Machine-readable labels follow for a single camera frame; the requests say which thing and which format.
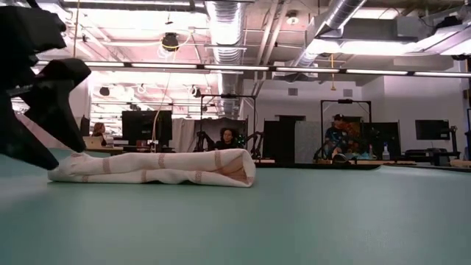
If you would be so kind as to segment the silver ventilation duct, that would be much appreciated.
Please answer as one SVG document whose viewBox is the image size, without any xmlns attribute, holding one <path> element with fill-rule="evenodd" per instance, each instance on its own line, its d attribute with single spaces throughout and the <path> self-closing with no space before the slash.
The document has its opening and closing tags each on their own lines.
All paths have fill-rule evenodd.
<svg viewBox="0 0 471 265">
<path fill-rule="evenodd" d="M 291 63 L 294 67 L 310 67 L 321 54 L 336 53 L 337 40 L 344 26 L 364 5 L 366 0 L 331 0 L 328 9 L 313 17 L 305 31 L 305 46 Z"/>
<path fill-rule="evenodd" d="M 216 64 L 240 65 L 242 50 L 243 26 L 246 5 L 235 1 L 207 1 L 206 10 L 209 15 L 211 44 L 222 46 L 214 48 L 213 56 Z M 220 94 L 236 94 L 238 89 L 237 74 L 217 74 Z M 238 115 L 238 100 L 220 98 L 222 115 L 235 117 Z"/>
</svg>

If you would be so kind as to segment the black desk monitor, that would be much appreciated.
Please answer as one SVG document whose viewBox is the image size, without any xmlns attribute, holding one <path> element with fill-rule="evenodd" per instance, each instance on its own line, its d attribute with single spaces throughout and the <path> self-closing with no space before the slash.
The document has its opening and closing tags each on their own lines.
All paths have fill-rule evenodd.
<svg viewBox="0 0 471 265">
<path fill-rule="evenodd" d="M 129 110 L 121 112 L 122 138 L 130 144 L 136 141 L 156 140 L 169 145 L 172 139 L 172 112 L 170 110 Z"/>
</svg>

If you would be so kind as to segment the white towel red checks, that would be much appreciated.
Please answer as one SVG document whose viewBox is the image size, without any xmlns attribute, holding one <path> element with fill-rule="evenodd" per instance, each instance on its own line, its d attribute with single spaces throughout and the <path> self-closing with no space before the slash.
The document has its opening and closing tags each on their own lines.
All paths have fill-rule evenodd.
<svg viewBox="0 0 471 265">
<path fill-rule="evenodd" d="M 186 153 L 125 153 L 96 158 L 73 153 L 48 172 L 55 182 L 152 183 L 249 188 L 256 167 L 245 149 Z"/>
</svg>

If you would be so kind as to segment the green table mat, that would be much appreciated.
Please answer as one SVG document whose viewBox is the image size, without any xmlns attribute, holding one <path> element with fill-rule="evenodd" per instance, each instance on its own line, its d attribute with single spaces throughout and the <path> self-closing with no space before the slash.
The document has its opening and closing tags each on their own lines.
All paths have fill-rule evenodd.
<svg viewBox="0 0 471 265">
<path fill-rule="evenodd" d="M 259 169 L 251 188 L 52 183 L 0 155 L 0 265 L 471 265 L 471 172 Z"/>
</svg>

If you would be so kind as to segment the black table frame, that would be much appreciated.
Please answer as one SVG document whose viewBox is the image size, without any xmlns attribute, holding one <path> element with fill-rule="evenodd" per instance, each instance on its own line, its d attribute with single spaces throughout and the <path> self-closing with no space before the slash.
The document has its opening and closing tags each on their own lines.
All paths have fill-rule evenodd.
<svg viewBox="0 0 471 265">
<path fill-rule="evenodd" d="M 470 173 L 471 169 L 458 168 L 458 167 L 441 167 L 441 166 L 415 166 L 406 164 L 384 164 L 384 166 L 398 167 L 398 168 L 412 168 L 412 169 L 433 169 L 445 170 L 450 172 L 464 172 Z M 380 164 L 302 164 L 302 163 L 255 163 L 256 168 L 268 169 L 334 169 L 334 170 L 373 170 L 379 169 Z"/>
</svg>

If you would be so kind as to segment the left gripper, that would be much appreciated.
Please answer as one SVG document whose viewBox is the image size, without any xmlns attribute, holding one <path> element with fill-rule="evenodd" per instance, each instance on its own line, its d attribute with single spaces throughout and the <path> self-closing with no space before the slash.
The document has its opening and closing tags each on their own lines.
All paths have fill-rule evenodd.
<svg viewBox="0 0 471 265">
<path fill-rule="evenodd" d="M 0 89 L 29 78 L 37 54 L 62 49 L 65 24 L 59 16 L 39 7 L 0 7 Z M 82 139 L 69 103 L 70 93 L 91 70 L 80 59 L 50 61 L 34 76 L 32 87 L 20 95 L 29 106 L 26 117 L 75 152 L 83 152 Z"/>
</svg>

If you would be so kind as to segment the large black screen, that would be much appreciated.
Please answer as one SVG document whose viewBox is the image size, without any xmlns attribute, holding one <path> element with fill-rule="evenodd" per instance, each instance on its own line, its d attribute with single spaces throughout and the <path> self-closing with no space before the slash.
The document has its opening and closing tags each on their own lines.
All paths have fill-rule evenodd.
<svg viewBox="0 0 471 265">
<path fill-rule="evenodd" d="M 401 156 L 400 127 L 397 121 L 364 123 L 362 134 L 367 144 L 372 146 L 372 154 L 378 160 L 383 160 L 385 146 L 390 159 Z"/>
</svg>

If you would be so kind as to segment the grey partition panel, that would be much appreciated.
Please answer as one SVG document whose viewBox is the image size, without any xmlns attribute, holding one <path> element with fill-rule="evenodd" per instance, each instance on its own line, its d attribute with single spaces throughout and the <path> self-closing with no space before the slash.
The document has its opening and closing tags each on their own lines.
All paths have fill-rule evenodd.
<svg viewBox="0 0 471 265">
<path fill-rule="evenodd" d="M 321 123 L 319 121 L 296 121 L 294 127 L 294 162 L 312 163 L 321 146 Z"/>
</svg>

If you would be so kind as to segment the person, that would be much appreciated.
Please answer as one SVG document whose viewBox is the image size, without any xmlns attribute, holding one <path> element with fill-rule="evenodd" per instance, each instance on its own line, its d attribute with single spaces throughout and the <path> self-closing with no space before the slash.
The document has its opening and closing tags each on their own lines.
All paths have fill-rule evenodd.
<svg viewBox="0 0 471 265">
<path fill-rule="evenodd" d="M 215 143 L 215 149 L 237 149 L 238 148 L 238 131 L 232 128 L 222 128 L 220 130 L 220 140 Z"/>
<path fill-rule="evenodd" d="M 325 132 L 325 153 L 327 158 L 347 152 L 348 132 L 344 128 L 344 116 L 336 114 L 333 117 L 332 126 Z"/>
<path fill-rule="evenodd" d="M 91 133 L 91 136 L 100 138 L 102 146 L 107 145 L 104 134 L 105 134 L 105 124 L 102 122 L 96 122 L 93 126 L 93 131 Z"/>
</svg>

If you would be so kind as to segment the pink curtain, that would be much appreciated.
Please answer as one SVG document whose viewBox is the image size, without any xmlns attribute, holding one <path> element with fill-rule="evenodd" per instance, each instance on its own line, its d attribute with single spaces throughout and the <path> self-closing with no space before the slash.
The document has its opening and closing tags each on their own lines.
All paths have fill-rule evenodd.
<svg viewBox="0 0 471 265">
<path fill-rule="evenodd" d="M 24 114 L 16 113 L 16 118 L 26 126 L 26 128 L 47 148 L 69 149 L 65 144 L 58 141 L 34 121 L 27 118 Z"/>
</svg>

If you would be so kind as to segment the black hanging dome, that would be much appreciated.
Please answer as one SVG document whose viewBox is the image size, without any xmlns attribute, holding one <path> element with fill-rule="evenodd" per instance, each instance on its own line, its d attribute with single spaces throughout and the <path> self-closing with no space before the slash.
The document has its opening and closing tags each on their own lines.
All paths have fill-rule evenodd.
<svg viewBox="0 0 471 265">
<path fill-rule="evenodd" d="M 176 32 L 166 32 L 161 41 L 161 46 L 167 52 L 176 52 L 179 49 L 178 35 Z"/>
</svg>

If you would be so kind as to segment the white curtain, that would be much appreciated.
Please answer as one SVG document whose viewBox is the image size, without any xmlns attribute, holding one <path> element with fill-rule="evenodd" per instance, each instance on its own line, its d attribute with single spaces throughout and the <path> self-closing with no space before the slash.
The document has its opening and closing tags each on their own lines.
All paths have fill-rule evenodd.
<svg viewBox="0 0 471 265">
<path fill-rule="evenodd" d="M 170 147 L 175 152 L 191 152 L 195 144 L 195 121 L 191 119 L 172 120 Z"/>
</svg>

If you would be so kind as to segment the dark backdrop cloth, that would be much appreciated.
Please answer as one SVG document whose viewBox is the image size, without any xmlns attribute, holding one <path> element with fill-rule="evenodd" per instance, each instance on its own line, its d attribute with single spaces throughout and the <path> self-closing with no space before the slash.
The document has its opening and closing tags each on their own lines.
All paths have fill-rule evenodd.
<svg viewBox="0 0 471 265">
<path fill-rule="evenodd" d="M 232 145 L 243 148 L 247 136 L 247 120 L 202 119 L 195 121 L 196 143 L 195 152 L 212 151 L 218 142 L 223 141 L 224 132 L 231 130 L 233 134 Z"/>
</svg>

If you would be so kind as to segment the black stand frame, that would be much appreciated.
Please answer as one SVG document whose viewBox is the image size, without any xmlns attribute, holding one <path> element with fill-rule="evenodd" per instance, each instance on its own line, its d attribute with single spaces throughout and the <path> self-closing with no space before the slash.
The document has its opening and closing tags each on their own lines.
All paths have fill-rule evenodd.
<svg viewBox="0 0 471 265">
<path fill-rule="evenodd" d="M 368 114 L 368 122 L 372 122 L 372 102 L 371 101 L 365 101 L 365 100 L 353 100 L 353 99 L 321 99 L 320 100 L 320 122 L 321 122 L 321 140 L 322 140 L 322 145 L 318 149 L 318 152 L 315 154 L 316 158 L 321 158 L 324 159 L 327 157 L 325 153 L 325 138 L 324 138 L 324 120 L 325 120 L 325 111 L 327 108 L 324 108 L 324 103 L 329 102 L 329 103 L 336 103 L 340 105 L 349 105 L 349 104 L 354 104 L 356 103 L 358 106 L 362 106 L 362 104 L 367 104 L 368 110 L 364 109 L 364 112 Z"/>
<path fill-rule="evenodd" d="M 202 114 L 207 110 L 207 106 L 209 105 L 210 107 L 217 107 L 217 104 L 211 103 L 211 101 L 215 98 L 219 98 L 222 100 L 225 99 L 251 99 L 253 102 L 253 128 L 252 128 L 252 134 L 248 135 L 248 119 L 244 120 L 244 125 L 245 125 L 245 134 L 242 132 L 237 132 L 235 128 L 230 128 L 228 126 L 226 127 L 221 127 L 220 130 L 218 131 L 218 138 L 214 141 L 204 130 L 203 130 L 203 118 Z M 223 142 L 224 141 L 224 134 L 227 130 L 232 130 L 233 131 L 233 139 L 232 141 L 235 143 L 236 147 L 246 149 L 247 144 L 250 140 L 252 140 L 252 150 L 250 151 L 252 154 L 255 152 L 258 152 L 261 146 L 261 142 L 263 139 L 263 133 L 262 132 L 257 132 L 255 130 L 256 128 L 256 114 L 257 114 L 257 108 L 256 108 L 256 97 L 255 96 L 245 96 L 245 95 L 237 95 L 237 94 L 231 94 L 231 93 L 223 93 L 223 94 L 202 94 L 200 96 L 200 102 L 199 102 L 199 108 L 200 108 L 200 113 L 199 117 L 201 119 L 201 122 L 199 124 L 199 130 L 196 132 L 196 146 L 194 148 L 195 152 L 204 152 L 204 151 L 213 151 L 215 149 L 215 144 L 218 141 Z"/>
</svg>

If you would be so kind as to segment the long led light bar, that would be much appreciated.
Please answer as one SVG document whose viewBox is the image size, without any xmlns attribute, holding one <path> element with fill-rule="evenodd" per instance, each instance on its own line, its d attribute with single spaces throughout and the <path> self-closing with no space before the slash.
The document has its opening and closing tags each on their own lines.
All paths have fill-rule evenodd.
<svg viewBox="0 0 471 265">
<path fill-rule="evenodd" d="M 86 61 L 85 65 L 94 71 L 222 71 L 239 72 L 263 71 L 279 73 L 301 74 L 349 74 L 349 75 L 375 75 L 375 76 L 399 76 L 399 77 L 433 77 L 433 78 L 457 78 L 469 79 L 471 72 L 451 71 L 401 71 L 401 70 L 377 70 L 359 68 L 301 68 L 288 66 L 247 66 L 247 65 L 206 65 L 185 63 L 131 63 L 131 62 L 104 62 Z"/>
</svg>

